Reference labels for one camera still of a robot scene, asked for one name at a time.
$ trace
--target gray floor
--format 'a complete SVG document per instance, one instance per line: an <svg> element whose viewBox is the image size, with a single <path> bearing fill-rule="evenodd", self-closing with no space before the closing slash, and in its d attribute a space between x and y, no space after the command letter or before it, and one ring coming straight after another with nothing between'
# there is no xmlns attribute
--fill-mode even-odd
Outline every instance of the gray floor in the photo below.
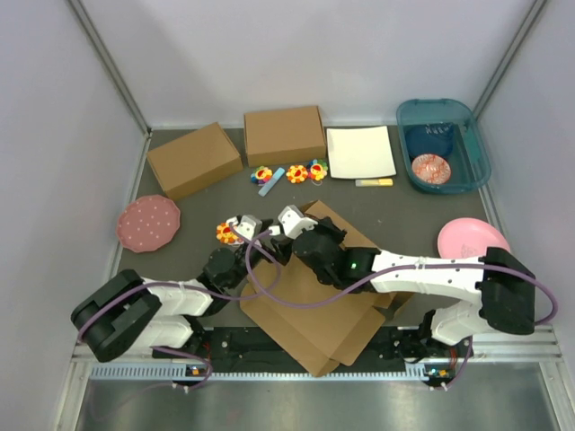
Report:
<svg viewBox="0 0 575 431"><path fill-rule="evenodd" d="M149 383L96 382L106 416ZM95 422L84 403L77 431L553 431L538 365L473 365L448 393L422 383L211 383L184 395L154 389Z"/></svg>
<svg viewBox="0 0 575 431"><path fill-rule="evenodd" d="M261 218L275 218L285 205L301 205L317 199L351 222L381 248L401 254L437 256L436 240L445 223L464 216L485 220L479 193L442 196L415 189L403 164L397 128L389 129L397 169L393 187L358 188L352 180L331 178L324 180L321 186L315 186L311 181L294 185L284 180L262 198L257 193L257 186L250 183L252 169L245 168L243 172L179 200L181 228L172 242L151 253L136 254L124 250L119 268L133 268L143 277L161 280L194 278L201 271L209 253L220 246L216 239L216 226L230 216L253 214ZM243 155L243 130L228 129L226 132ZM150 148L185 133L181 130L155 131ZM161 194L162 190L146 163L137 195L156 193ZM416 296L399 317L386 324L419 324L426 311L451 303L445 298ZM202 319L202 323L208 327L254 326L238 303L228 304L219 314Z"/></svg>

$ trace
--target brown box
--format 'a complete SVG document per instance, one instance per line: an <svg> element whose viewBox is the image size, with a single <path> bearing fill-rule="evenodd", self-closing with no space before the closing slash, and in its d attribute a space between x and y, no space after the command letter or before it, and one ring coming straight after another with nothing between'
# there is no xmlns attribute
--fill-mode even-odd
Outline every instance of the brown box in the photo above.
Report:
<svg viewBox="0 0 575 431"><path fill-rule="evenodd" d="M311 216L329 216L338 227L347 230L344 246L376 247L324 203L314 202L302 210ZM260 263L254 271L264 286L269 286L276 276L274 266L267 262ZM254 292L250 282L242 296ZM339 292L335 287L318 283L314 272L296 257L282 269L273 290L274 295L292 303L315 303ZM410 297L403 296L401 301L405 303ZM310 374L319 377L339 364L352 365L385 321L374 306L388 308L392 302L399 306L399 299L395 294L364 293L346 295L323 307L300 310L260 296L241 301L240 307Z"/></svg>
<svg viewBox="0 0 575 431"><path fill-rule="evenodd" d="M217 123L149 151L147 160L165 195L173 200L243 168L234 144Z"/></svg>
<svg viewBox="0 0 575 431"><path fill-rule="evenodd" d="M317 106L250 112L243 117L245 150L251 167L309 162L326 156Z"/></svg>

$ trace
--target yellow marker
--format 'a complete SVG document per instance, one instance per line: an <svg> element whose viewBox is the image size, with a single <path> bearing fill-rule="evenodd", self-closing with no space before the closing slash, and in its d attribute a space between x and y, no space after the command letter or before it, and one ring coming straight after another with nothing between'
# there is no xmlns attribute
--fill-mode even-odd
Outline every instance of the yellow marker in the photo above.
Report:
<svg viewBox="0 0 575 431"><path fill-rule="evenodd" d="M393 186L394 180L391 178L377 178L373 180L356 180L357 187L385 187Z"/></svg>

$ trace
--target wall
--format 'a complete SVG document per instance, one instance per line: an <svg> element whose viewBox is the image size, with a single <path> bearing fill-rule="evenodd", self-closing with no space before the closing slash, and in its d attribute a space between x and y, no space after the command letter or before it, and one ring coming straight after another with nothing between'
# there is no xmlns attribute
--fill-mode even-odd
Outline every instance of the wall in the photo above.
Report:
<svg viewBox="0 0 575 431"><path fill-rule="evenodd" d="M405 100L470 107L525 0L84 0L147 121L238 126L319 104L328 124L394 122Z"/></svg>
<svg viewBox="0 0 575 431"><path fill-rule="evenodd" d="M62 0L0 14L0 429L50 429L143 137Z"/></svg>
<svg viewBox="0 0 575 431"><path fill-rule="evenodd" d="M555 0L528 36L482 116L497 208L514 252L553 288L554 325L575 370L575 4ZM540 313L547 303L540 301Z"/></svg>

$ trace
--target blue plastic bin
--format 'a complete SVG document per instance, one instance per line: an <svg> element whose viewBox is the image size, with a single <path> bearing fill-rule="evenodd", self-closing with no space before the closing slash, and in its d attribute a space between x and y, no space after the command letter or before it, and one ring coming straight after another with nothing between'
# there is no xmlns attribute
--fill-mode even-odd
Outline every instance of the blue plastic bin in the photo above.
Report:
<svg viewBox="0 0 575 431"><path fill-rule="evenodd" d="M445 184L429 184L411 169L406 135L415 127L453 125L453 150L445 157L451 167L451 178ZM397 125L402 143L403 160L411 181L432 193L455 194L476 190L491 176L491 165L473 113L460 101L451 99L406 101L397 109Z"/></svg>

